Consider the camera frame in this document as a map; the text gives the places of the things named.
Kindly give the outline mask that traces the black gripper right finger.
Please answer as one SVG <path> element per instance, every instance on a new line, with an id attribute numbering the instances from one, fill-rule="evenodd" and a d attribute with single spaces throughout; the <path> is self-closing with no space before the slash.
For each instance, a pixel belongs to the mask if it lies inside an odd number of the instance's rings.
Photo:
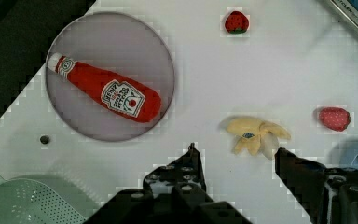
<path id="1" fill-rule="evenodd" d="M 358 169 L 327 168 L 283 147 L 274 158 L 275 173 L 311 224 L 358 224 Z"/>

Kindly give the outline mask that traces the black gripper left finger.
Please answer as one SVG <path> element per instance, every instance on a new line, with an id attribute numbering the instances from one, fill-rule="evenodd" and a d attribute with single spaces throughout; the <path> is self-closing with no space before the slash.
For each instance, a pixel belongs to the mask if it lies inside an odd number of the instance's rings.
<path id="1" fill-rule="evenodd" d="M 206 193 L 200 153 L 191 144 L 183 156 L 148 174 L 141 188 L 117 193 L 85 224 L 252 223 Z"/>

